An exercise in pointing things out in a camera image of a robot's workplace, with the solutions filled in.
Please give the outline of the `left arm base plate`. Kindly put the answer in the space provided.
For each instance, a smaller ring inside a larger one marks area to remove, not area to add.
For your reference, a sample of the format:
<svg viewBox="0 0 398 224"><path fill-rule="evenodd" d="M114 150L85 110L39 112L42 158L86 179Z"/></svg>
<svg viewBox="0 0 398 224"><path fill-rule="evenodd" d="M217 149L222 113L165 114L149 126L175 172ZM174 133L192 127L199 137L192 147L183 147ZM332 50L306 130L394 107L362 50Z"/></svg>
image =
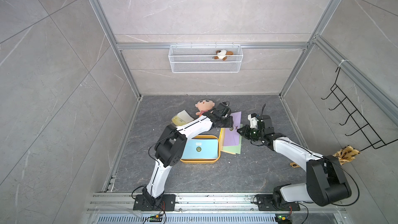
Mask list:
<svg viewBox="0 0 398 224"><path fill-rule="evenodd" d="M134 211L166 211L172 212L175 209L176 195L162 195L159 198L153 199L143 195L135 197L133 210Z"/></svg>

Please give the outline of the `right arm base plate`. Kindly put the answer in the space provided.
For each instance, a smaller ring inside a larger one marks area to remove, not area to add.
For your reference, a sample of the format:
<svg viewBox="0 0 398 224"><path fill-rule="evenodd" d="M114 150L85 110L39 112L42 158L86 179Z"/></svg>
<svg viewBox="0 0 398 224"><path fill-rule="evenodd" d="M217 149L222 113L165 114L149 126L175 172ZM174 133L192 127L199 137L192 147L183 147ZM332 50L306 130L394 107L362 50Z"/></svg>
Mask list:
<svg viewBox="0 0 398 224"><path fill-rule="evenodd" d="M255 195L253 203L258 207L259 211L300 211L300 206L296 202L285 202L273 195Z"/></svg>

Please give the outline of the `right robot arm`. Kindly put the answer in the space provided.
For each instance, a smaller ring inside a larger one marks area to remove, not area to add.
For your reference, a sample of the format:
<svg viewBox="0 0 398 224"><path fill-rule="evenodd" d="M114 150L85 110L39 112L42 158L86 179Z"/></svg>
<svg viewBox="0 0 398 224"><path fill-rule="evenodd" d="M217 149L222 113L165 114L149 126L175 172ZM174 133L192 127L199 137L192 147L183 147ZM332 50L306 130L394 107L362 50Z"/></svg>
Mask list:
<svg viewBox="0 0 398 224"><path fill-rule="evenodd" d="M242 137L250 141L259 141L261 146L287 157L306 172L305 183L274 188L273 204L276 207L296 202L326 206L351 197L351 187L336 157L310 151L287 136L274 133L273 130L254 129L246 125L237 132Z"/></svg>

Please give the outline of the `light green envelope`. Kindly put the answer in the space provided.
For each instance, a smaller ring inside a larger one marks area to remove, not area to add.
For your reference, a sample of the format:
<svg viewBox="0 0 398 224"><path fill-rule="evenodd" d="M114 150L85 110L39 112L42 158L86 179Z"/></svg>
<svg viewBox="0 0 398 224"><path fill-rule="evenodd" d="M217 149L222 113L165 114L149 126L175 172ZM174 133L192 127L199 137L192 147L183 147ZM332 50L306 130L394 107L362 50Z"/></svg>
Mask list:
<svg viewBox="0 0 398 224"><path fill-rule="evenodd" d="M230 153L230 154L240 154L241 152L241 139L239 140L238 145L236 146L224 146L221 150L222 152Z"/></svg>

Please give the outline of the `lilac envelope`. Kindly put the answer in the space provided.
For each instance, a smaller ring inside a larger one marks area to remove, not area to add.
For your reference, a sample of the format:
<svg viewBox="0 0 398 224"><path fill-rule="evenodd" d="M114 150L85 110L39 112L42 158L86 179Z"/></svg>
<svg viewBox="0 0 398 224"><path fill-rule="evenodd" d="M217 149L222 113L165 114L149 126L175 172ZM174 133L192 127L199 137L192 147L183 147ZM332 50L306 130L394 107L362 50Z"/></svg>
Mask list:
<svg viewBox="0 0 398 224"><path fill-rule="evenodd" d="M233 124L232 127L224 129L224 146L237 146L239 144L240 135L237 130L240 128L241 112L231 114Z"/></svg>

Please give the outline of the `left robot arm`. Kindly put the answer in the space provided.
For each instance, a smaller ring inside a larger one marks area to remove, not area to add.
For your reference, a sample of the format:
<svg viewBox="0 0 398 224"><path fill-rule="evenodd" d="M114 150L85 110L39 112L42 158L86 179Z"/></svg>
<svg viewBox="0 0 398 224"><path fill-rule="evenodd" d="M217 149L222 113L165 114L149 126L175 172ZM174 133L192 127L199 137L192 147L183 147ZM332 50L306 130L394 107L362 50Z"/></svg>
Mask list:
<svg viewBox="0 0 398 224"><path fill-rule="evenodd" d="M143 197L148 204L157 206L161 203L166 180L172 166L182 158L187 140L213 128L230 128L232 126L233 117L228 101L219 103L187 124L168 125L159 140L152 145L155 151L153 157L155 166L148 185L142 190Z"/></svg>

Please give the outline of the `yellow plastic storage tray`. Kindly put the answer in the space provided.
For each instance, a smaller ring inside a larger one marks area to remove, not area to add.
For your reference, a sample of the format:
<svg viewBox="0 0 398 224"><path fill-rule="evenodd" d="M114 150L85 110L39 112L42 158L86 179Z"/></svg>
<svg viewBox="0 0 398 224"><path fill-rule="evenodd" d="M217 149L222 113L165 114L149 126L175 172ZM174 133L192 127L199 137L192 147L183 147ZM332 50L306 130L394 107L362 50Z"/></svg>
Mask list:
<svg viewBox="0 0 398 224"><path fill-rule="evenodd" d="M218 140L218 138L215 137L214 135L198 135L192 139L217 139ZM182 160L182 158L181 158L180 161L185 164L213 164L219 160L220 153L221 153L221 151L220 151L220 146L219 146L217 159L214 159L214 160Z"/></svg>

